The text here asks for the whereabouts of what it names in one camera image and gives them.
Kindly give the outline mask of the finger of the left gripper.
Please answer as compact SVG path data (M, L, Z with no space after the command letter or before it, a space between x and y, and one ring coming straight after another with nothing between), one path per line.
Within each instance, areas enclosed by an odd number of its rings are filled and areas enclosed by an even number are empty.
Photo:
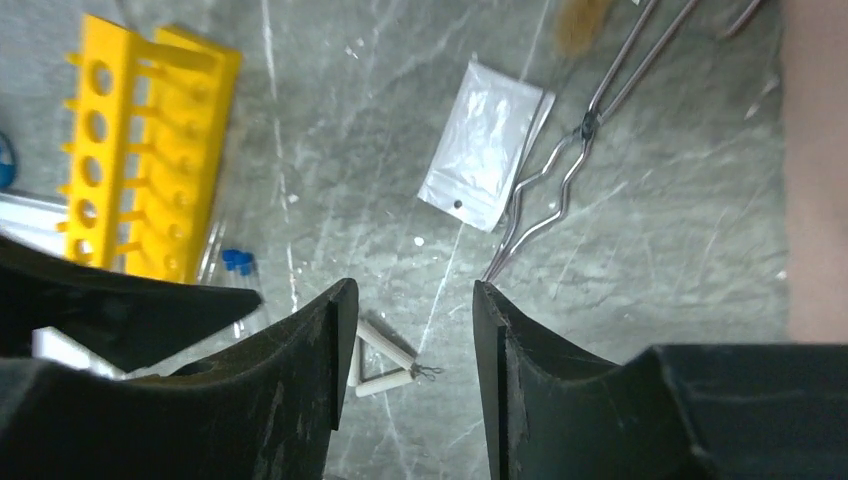
M185 285L82 266L1 239L1 354L53 327L123 371L154 365L262 303L250 289Z

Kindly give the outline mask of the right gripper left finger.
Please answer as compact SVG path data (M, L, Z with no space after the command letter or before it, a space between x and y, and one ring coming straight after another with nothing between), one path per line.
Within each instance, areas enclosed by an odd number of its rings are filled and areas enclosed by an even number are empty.
M118 381L1 364L5 479L318 479L340 425L359 313L345 278L172 375Z

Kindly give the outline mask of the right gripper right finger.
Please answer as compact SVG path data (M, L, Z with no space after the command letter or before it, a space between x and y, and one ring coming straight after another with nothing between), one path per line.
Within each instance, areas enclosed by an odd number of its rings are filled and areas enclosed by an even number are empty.
M494 479L843 479L847 349L664 344L618 365L493 285L473 330Z

